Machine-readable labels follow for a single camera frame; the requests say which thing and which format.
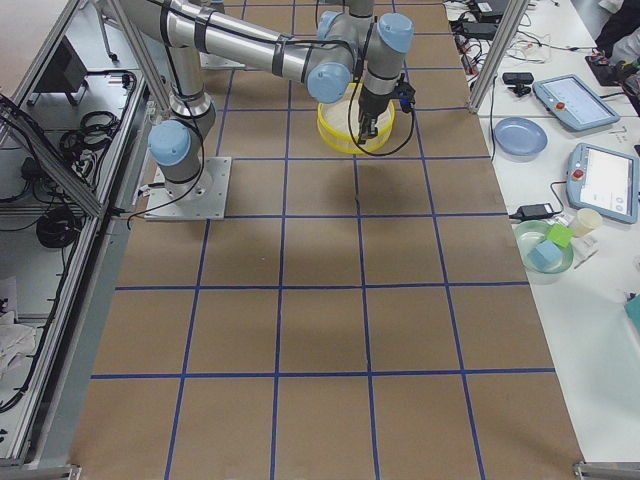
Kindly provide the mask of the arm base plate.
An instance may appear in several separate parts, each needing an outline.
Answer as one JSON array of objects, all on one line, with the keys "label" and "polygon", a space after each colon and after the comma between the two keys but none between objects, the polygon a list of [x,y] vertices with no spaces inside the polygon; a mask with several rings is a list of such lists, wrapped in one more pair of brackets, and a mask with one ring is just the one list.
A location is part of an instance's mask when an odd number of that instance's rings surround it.
[{"label": "arm base plate", "polygon": [[194,185],[166,183],[160,167],[154,181],[163,183],[150,191],[144,218],[150,221],[199,221],[225,218],[231,157],[207,157],[204,172]]}]

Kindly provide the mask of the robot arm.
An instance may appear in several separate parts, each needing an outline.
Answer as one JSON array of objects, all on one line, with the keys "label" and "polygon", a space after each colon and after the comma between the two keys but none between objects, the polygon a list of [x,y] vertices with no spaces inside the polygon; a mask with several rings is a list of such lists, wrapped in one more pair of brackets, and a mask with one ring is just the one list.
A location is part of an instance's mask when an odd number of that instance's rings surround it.
[{"label": "robot arm", "polygon": [[208,124],[215,120],[204,91],[199,56],[212,53],[277,77],[305,85],[323,104],[343,98],[349,84],[360,81],[356,107],[358,147],[378,134],[378,119],[393,100],[413,113],[415,90],[402,72],[414,35],[406,16],[374,16],[371,1],[347,1],[344,9],[324,12],[315,39],[251,24],[190,1],[125,1],[126,18],[162,43],[170,66],[171,110],[175,117]]},{"label": "robot arm", "polygon": [[345,0],[350,16],[355,18],[369,19],[374,13],[374,0]]}]

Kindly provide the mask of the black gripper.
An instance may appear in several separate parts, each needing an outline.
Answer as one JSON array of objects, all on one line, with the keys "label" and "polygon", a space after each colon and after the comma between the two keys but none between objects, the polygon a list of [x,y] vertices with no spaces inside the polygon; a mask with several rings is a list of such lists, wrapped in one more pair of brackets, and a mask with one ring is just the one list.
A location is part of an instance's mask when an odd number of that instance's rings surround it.
[{"label": "black gripper", "polygon": [[359,144],[365,145],[377,129],[378,117],[382,115],[392,98],[391,93],[376,94],[362,87],[359,94]]}]

